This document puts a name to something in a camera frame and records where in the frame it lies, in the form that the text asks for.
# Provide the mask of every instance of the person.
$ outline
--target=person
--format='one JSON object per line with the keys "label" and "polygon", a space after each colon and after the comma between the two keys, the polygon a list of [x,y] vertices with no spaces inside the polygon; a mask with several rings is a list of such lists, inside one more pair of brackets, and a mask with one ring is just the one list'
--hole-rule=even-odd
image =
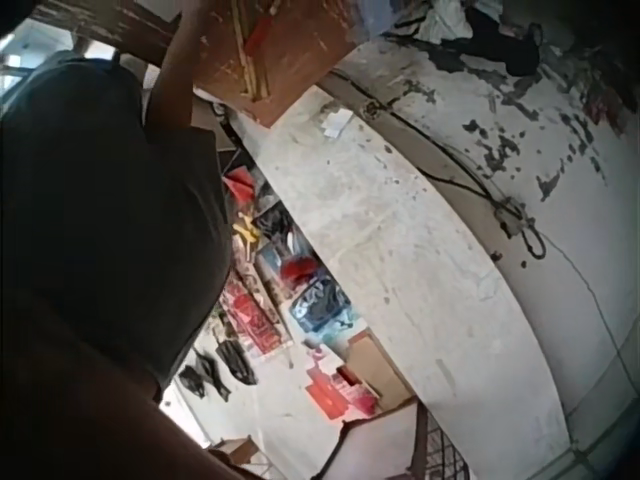
{"label": "person", "polygon": [[[8,3],[0,36],[34,2]],[[256,478],[157,406],[230,268],[215,138],[190,128],[211,6],[184,1],[144,122],[128,70],[75,55],[5,105],[2,444],[21,477]]]}

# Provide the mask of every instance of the curved white wall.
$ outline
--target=curved white wall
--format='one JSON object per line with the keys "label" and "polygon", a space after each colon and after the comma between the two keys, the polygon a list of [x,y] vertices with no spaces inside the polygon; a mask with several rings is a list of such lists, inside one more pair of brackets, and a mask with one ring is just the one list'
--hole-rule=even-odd
{"label": "curved white wall", "polygon": [[[542,261],[528,255],[521,238],[506,238],[485,202],[434,184],[485,250],[503,256],[496,265],[540,341],[573,449],[589,458],[572,469],[576,461],[567,452],[540,478],[588,478],[607,470],[640,417],[638,117],[630,116],[617,137],[606,122],[593,125],[579,102],[545,78],[524,88],[499,64],[463,61],[463,71],[449,73],[425,52],[379,39],[338,68],[383,103],[391,101],[394,111],[490,177],[485,181],[494,192],[524,202],[536,218],[549,249]],[[347,103],[362,103],[339,83],[329,77],[323,85]],[[474,120],[478,128],[470,132]],[[394,126],[387,114],[370,124],[414,164],[466,181],[439,151]],[[501,150],[501,144],[509,147]],[[496,163],[487,154],[498,158],[500,151],[506,153],[503,170],[492,171]]]}
{"label": "curved white wall", "polygon": [[312,88],[268,135],[241,135],[471,470],[532,475],[569,438],[520,305],[441,194],[383,138],[359,119],[337,140],[323,135],[336,107]]}

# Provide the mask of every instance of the red package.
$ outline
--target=red package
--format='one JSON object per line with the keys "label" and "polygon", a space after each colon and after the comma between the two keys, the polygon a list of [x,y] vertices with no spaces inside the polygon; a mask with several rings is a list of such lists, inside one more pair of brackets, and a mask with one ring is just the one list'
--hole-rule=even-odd
{"label": "red package", "polygon": [[280,334],[264,311],[244,287],[234,270],[220,296],[220,304],[233,320],[237,330],[243,330],[263,354],[282,344]]}

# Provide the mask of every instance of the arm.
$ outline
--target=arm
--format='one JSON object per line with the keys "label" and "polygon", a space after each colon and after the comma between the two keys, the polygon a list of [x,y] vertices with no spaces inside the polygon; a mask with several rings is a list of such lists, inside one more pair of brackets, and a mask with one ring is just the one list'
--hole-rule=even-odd
{"label": "arm", "polygon": [[193,78],[200,60],[212,0],[183,0],[182,19],[167,49],[147,109],[148,130],[176,130],[191,125]]}

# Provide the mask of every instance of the dark gray shirt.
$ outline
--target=dark gray shirt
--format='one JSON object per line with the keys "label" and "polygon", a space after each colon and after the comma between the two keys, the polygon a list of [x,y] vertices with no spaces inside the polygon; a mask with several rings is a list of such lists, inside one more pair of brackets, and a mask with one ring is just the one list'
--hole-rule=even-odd
{"label": "dark gray shirt", "polygon": [[2,119],[2,280],[164,388],[222,290],[230,230],[213,133],[149,134],[141,110],[111,62],[54,62],[21,88]]}

